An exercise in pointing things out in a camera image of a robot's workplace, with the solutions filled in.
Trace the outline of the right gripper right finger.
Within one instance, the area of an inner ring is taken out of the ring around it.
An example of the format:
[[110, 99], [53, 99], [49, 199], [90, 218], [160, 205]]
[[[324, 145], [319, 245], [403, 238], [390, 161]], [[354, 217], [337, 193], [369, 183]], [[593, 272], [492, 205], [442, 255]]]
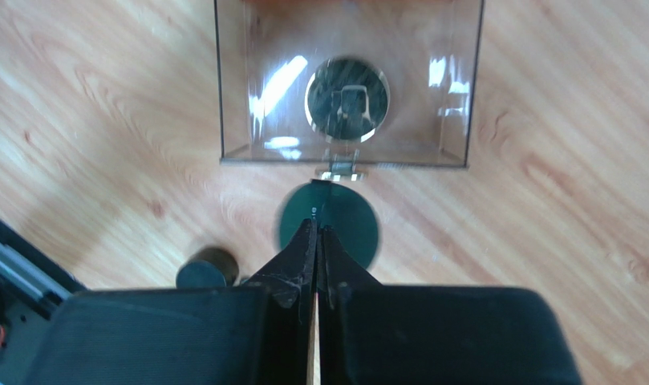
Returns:
[[535, 291], [384, 285], [326, 227], [318, 240], [325, 384], [580, 384], [562, 328]]

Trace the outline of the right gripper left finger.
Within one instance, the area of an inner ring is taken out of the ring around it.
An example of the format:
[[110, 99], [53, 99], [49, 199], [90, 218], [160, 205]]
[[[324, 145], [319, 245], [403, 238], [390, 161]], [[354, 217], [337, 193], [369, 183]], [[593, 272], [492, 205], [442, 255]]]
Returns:
[[308, 384], [318, 226], [247, 282], [84, 291], [54, 313], [25, 384]]

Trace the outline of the dark green round compact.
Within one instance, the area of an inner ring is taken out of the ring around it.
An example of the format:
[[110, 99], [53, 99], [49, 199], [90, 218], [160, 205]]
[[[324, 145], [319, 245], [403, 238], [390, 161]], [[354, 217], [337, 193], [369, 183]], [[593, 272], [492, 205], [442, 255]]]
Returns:
[[363, 268], [371, 266], [380, 244], [380, 226], [370, 203], [354, 190], [324, 180], [295, 188], [282, 202], [277, 241], [285, 249], [301, 222], [314, 219], [331, 227], [348, 255]]

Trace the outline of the gold round jar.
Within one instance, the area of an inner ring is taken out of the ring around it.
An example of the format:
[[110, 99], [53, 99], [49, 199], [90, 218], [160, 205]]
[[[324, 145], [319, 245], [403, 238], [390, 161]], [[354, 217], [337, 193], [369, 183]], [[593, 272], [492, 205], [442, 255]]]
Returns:
[[387, 76], [369, 61], [336, 56], [310, 77], [304, 99], [312, 130], [328, 142], [359, 144], [383, 125], [391, 104]]

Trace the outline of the clear bottom drawer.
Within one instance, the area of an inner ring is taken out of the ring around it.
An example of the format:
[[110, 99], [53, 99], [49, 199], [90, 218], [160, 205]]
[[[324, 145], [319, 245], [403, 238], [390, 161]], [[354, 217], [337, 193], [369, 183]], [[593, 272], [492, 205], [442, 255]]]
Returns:
[[482, 1], [216, 1], [223, 163], [465, 168]]

